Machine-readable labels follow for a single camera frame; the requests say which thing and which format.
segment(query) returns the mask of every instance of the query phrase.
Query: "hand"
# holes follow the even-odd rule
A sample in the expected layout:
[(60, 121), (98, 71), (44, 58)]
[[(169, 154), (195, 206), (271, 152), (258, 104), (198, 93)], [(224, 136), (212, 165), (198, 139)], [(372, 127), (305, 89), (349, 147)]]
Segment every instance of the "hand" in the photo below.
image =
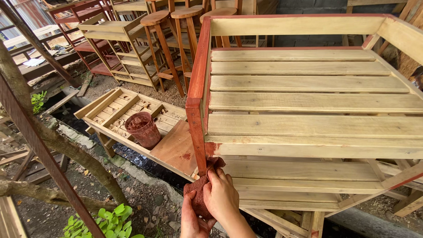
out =
[(204, 185), (204, 203), (210, 214), (223, 226), (238, 219), (239, 194), (233, 186), (232, 177), (222, 169), (208, 171), (210, 183)]
[(210, 219), (206, 222), (202, 218), (197, 217), (191, 205), (196, 193), (196, 191), (192, 191), (184, 196), (181, 238), (208, 238), (212, 227), (216, 223), (216, 219)]

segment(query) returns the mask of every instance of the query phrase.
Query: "wooden plank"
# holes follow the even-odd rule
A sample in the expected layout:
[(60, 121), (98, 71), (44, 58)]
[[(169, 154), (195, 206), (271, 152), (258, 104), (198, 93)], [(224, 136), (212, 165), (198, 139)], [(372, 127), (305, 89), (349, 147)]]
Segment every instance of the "wooden plank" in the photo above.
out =
[(396, 77), (213, 75), (210, 91), (408, 93)]
[(241, 200), (338, 203), (335, 195), (331, 193), (238, 190), (238, 194)]
[(307, 136), (423, 139), (414, 116), (209, 115), (212, 136)]
[(309, 193), (374, 194), (384, 188), (380, 182), (275, 180), (233, 178), (237, 190)]
[(110, 90), (107, 93), (101, 95), (99, 98), (91, 102), (90, 104), (86, 105), (85, 107), (81, 108), (79, 111), (75, 112), (74, 115), (76, 118), (81, 119), (83, 118), (87, 113), (89, 113), (94, 107), (96, 107), (98, 104), (100, 104), (104, 99), (109, 97), (113, 92), (116, 90)]
[(413, 94), (210, 92), (213, 111), (423, 113)]
[(291, 222), (284, 220), (277, 215), (264, 210), (264, 209), (244, 209), (245, 212), (249, 213), (250, 215), (260, 219), (264, 223), (277, 228), (282, 228), (291, 232), (292, 234), (296, 235), (299, 238), (305, 238), (307, 236), (307, 231), (297, 225), (292, 224)]
[(423, 206), (423, 191), (415, 191), (406, 199), (394, 206), (394, 215), (405, 217)]
[(65, 103), (67, 103), (70, 99), (72, 99), (78, 93), (79, 93), (79, 90), (74, 90), (73, 92), (71, 92), (71, 94), (69, 94), (62, 100), (60, 100), (58, 103), (54, 104), (54, 106), (50, 107), (47, 111), (45, 111), (45, 113), (50, 115), (52, 112), (54, 112), (55, 110), (63, 106)]
[(357, 34), (373, 35), (385, 19), (381, 14), (325, 16), (235, 16), (211, 19), (211, 36)]
[(184, 174), (191, 175), (197, 162), (188, 123), (180, 120), (150, 154)]
[(379, 182), (368, 163), (356, 162), (226, 161), (223, 171), (233, 178)]
[(212, 75), (388, 76), (379, 62), (212, 62)]
[(297, 210), (297, 211), (337, 211), (339, 205), (337, 203), (322, 202), (277, 202), (277, 201), (257, 201), (257, 200), (240, 200), (239, 208), (254, 209), (279, 209), (279, 210)]
[(212, 62), (375, 61), (364, 50), (212, 50)]

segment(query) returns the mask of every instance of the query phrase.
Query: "red stain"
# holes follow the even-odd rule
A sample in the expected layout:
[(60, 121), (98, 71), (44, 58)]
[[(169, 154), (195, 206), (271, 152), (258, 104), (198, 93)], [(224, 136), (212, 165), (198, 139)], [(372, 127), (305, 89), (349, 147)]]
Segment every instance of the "red stain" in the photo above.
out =
[(191, 159), (191, 154), (190, 153), (184, 154), (183, 156), (180, 156), (180, 158), (181, 159), (184, 158), (184, 159), (186, 159), (188, 161), (188, 160)]

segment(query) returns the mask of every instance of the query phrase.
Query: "stain bucket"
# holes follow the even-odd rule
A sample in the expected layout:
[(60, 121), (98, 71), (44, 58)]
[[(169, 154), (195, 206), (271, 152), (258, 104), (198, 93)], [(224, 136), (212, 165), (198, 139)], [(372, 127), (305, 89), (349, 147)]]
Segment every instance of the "stain bucket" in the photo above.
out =
[(162, 139), (154, 118), (148, 112), (138, 112), (125, 122), (126, 131), (146, 149), (153, 149)]

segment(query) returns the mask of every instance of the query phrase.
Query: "brown rag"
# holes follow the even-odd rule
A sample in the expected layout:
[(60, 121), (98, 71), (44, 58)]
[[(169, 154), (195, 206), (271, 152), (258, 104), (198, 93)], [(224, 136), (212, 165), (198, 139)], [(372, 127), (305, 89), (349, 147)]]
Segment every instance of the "brown rag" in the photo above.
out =
[(185, 194), (188, 194), (192, 192), (193, 190), (196, 190), (197, 193), (195, 194), (194, 199), (192, 200), (192, 208), (195, 211), (195, 214), (198, 216), (201, 216), (204, 219), (212, 219), (213, 216), (210, 214), (209, 210), (207, 210), (206, 205), (204, 204), (204, 192), (203, 187), (206, 183), (208, 183), (209, 176), (207, 175), (207, 172), (209, 169), (218, 169), (224, 167), (226, 164), (223, 161), (221, 157), (210, 157), (207, 159), (207, 169), (206, 169), (206, 175), (202, 176), (197, 181), (189, 184), (185, 184), (184, 186), (184, 196)]

